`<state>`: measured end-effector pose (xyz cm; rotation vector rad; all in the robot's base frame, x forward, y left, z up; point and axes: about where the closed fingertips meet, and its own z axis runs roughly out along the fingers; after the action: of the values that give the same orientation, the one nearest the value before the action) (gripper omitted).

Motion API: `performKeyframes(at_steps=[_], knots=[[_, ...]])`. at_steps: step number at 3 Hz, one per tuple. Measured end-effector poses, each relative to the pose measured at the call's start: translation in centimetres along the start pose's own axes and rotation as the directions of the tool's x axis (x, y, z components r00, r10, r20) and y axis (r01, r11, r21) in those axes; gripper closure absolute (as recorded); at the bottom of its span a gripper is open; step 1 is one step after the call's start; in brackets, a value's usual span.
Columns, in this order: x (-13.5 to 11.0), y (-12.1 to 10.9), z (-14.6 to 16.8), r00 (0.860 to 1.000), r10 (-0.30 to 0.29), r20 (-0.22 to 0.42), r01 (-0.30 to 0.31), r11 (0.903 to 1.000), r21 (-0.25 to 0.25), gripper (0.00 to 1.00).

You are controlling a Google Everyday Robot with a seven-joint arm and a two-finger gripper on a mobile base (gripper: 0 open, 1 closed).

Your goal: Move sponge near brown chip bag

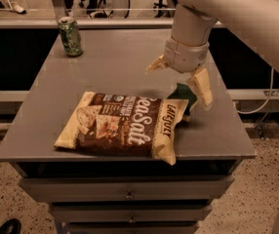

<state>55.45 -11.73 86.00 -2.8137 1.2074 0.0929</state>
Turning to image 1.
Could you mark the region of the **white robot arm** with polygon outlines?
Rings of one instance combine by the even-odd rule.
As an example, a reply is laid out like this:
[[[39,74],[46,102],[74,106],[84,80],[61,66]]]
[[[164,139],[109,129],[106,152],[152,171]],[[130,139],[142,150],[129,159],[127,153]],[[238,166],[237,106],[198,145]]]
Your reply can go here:
[[[279,73],[279,0],[177,1],[170,38],[152,68],[200,70],[212,27],[219,21]]]

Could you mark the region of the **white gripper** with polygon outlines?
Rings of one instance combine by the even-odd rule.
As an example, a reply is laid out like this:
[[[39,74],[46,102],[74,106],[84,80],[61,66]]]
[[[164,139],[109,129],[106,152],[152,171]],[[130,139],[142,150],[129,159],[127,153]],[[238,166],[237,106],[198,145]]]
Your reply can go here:
[[[180,73],[194,70],[188,79],[188,85],[197,98],[201,100],[202,106],[209,110],[213,104],[210,77],[208,70],[201,67],[206,61],[208,50],[209,43],[190,47],[169,37],[166,40],[164,55],[155,59],[146,68],[146,71],[166,69],[168,67]]]

